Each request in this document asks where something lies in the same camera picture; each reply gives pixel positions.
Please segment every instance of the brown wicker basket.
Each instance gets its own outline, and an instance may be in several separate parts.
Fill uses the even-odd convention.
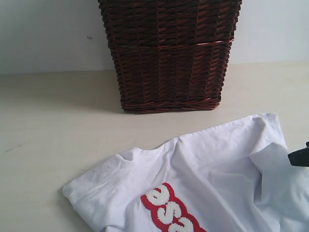
[[[241,0],[98,0],[127,112],[219,105]]]

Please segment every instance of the white wall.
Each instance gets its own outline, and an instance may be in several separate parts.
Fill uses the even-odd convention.
[[[308,0],[244,0],[231,63],[309,60],[308,15]],[[0,0],[0,73],[106,69],[96,0]]]

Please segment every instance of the white t-shirt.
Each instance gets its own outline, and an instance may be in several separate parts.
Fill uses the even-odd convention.
[[[114,155],[63,193],[95,232],[308,232],[309,173],[287,154],[277,115],[253,115]]]

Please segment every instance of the white letter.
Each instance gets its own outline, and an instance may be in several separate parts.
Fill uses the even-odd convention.
[[[182,217],[179,219],[179,222],[181,222],[184,226],[173,223],[169,226],[169,232],[194,232],[192,221],[186,217]]]
[[[146,193],[147,200],[156,206],[164,205],[169,201],[169,190],[165,185],[157,187],[161,192],[153,189]]]
[[[166,205],[166,210],[164,208],[158,209],[158,218],[159,220],[168,225],[173,222],[174,216],[180,218],[182,216],[182,210],[180,206],[175,202],[169,202]]]

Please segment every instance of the white tabletop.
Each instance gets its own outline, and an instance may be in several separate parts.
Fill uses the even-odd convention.
[[[214,111],[122,112],[114,71],[0,76],[0,231],[90,232],[62,195],[117,152],[276,112],[290,150],[309,140],[309,63],[230,65]]]

